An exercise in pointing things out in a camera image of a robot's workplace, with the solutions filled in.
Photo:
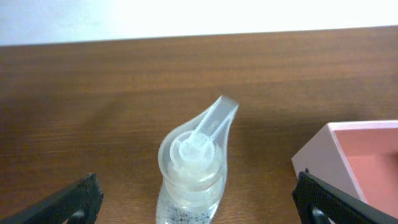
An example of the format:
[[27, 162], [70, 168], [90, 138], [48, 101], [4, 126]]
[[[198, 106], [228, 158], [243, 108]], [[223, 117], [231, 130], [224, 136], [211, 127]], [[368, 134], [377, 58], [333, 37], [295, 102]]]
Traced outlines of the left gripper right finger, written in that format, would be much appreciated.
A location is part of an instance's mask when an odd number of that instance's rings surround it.
[[397, 219], [348, 195], [309, 170], [298, 174], [292, 192], [302, 224], [397, 224]]

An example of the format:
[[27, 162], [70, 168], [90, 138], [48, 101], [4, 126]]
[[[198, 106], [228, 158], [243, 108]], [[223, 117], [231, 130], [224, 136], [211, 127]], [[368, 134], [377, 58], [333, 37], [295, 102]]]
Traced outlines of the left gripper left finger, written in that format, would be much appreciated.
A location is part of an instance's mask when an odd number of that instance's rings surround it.
[[94, 223], [103, 199], [97, 175], [89, 173], [1, 223]]

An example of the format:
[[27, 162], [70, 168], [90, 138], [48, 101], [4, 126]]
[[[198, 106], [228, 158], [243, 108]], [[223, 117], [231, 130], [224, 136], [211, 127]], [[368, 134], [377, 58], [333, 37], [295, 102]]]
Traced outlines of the clear spray bottle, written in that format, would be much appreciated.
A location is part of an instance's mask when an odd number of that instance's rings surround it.
[[209, 108], [172, 130], [158, 153], [162, 186], [156, 223], [211, 223], [228, 176], [228, 136], [237, 101], [220, 96]]

